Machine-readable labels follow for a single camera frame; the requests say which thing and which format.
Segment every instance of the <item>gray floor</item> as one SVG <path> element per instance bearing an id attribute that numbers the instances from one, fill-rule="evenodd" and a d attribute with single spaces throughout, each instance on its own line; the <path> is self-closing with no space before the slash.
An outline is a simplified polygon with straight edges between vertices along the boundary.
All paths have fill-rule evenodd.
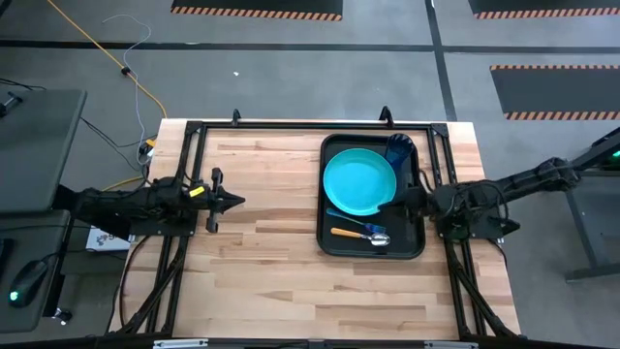
<path id="1" fill-rule="evenodd" d="M 345 0 L 340 23 L 213 16 L 173 16 L 170 1 L 58 0 L 94 37 L 132 42 L 140 27 L 153 42 L 234 44 L 430 45 L 423 0 Z M 617 47 L 620 16 L 475 20 L 467 0 L 435 0 L 444 45 L 489 47 Z M 0 39 L 83 41 L 43 0 L 19 0 L 0 18 Z M 120 56 L 121 51 L 113 54 Z M 389 105 L 398 119 L 446 120 L 432 52 L 141 50 L 129 59 L 140 80 L 170 117 L 376 118 Z M 497 99 L 491 64 L 619 64 L 620 55 L 446 55 L 451 94 L 460 121 L 476 125 L 486 175 L 533 167 L 550 156 L 571 157 L 620 126 L 614 121 L 507 121 Z M 83 116 L 118 143 L 140 135 L 134 87 L 116 66 L 91 49 L 0 48 L 0 77 L 47 88 L 89 93 Z M 140 99 L 147 133 L 161 117 Z M 132 150 L 126 149 L 132 156 Z M 135 173 L 90 131 L 79 126 L 63 183 L 104 187 Z M 522 229 L 507 237 L 509 274 L 524 334 L 534 339 L 620 347 L 620 277 L 564 282 L 586 258 L 561 194 L 537 195 L 511 205 Z M 34 333 L 0 341 L 101 333 L 117 275 L 89 275 L 70 283 L 63 302 L 76 320 L 59 330 L 42 322 Z"/>

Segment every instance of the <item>teal plate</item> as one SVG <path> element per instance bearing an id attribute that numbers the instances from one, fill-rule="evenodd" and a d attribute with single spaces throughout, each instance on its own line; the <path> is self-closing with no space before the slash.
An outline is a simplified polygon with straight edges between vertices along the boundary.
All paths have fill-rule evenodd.
<path id="1" fill-rule="evenodd" d="M 396 194 L 396 174 L 378 153 L 362 148 L 334 156 L 323 175 L 323 187 L 331 202 L 343 212 L 367 216 Z"/>

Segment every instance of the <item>orange-handled utensil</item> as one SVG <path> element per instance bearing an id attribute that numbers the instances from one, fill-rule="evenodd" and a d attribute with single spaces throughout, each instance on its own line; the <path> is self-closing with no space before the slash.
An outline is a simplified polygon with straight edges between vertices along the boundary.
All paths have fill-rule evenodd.
<path id="1" fill-rule="evenodd" d="M 360 234 L 356 232 L 346 231 L 344 229 L 331 228 L 331 233 L 340 237 L 348 238 L 364 238 L 370 241 L 373 246 L 387 246 L 389 245 L 389 236 L 386 234 L 375 233 L 372 236 L 366 234 Z"/>

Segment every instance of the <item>wooden table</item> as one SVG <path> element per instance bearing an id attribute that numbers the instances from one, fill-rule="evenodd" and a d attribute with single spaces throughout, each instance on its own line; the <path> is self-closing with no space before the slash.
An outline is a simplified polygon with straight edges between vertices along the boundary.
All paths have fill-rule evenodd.
<path id="1" fill-rule="evenodd" d="M 185 122 L 162 122 L 152 178 L 174 175 Z M 174 336 L 458 338 L 446 252 L 430 222 L 425 222 L 426 248 L 411 261 L 331 257 L 318 246 L 319 151 L 332 133 L 393 132 L 209 130 L 202 177 L 209 178 L 213 167 L 221 168 L 224 187 L 245 197 L 246 203 L 221 216 L 215 235 L 205 230 L 206 214 L 201 214 L 197 233 L 190 239 Z M 426 136 L 406 133 L 418 147 L 420 167 L 430 174 Z M 484 178 L 473 124 L 449 123 L 449 134 L 458 179 Z M 443 178 L 448 178 L 439 142 L 438 151 Z M 162 240 L 148 241 L 131 267 L 126 316 L 138 309 L 153 287 Z M 480 291 L 518 333 L 501 254 L 485 240 L 471 244 Z M 467 297 L 465 305 L 473 329 Z M 161 323 L 166 307 L 160 310 Z M 110 329 L 117 327 L 116 318 Z"/>

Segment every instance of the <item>black tray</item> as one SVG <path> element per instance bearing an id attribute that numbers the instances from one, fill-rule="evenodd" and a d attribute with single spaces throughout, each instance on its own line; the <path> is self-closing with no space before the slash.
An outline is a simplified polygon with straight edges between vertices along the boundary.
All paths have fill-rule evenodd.
<path id="1" fill-rule="evenodd" d="M 364 222 L 378 224 L 387 228 L 391 242 L 386 247 L 375 247 L 368 240 L 346 238 L 331 234 L 331 228 L 340 228 L 358 233 L 368 233 L 364 227 L 346 219 L 333 217 L 326 213 L 328 208 L 338 209 L 331 203 L 323 188 L 323 175 L 326 165 L 336 154 L 351 148 L 364 148 L 385 154 L 388 137 L 361 135 L 331 135 L 321 145 L 321 164 L 319 171 L 319 211 L 317 214 L 317 242 L 325 253 L 332 256 L 413 259 L 424 249 L 424 220 L 419 217 L 410 222 L 404 207 L 391 207 L 371 216 L 353 217 Z M 396 174 L 396 193 L 408 186 L 419 183 L 418 150 L 414 148 L 411 156 L 402 164 Z"/>

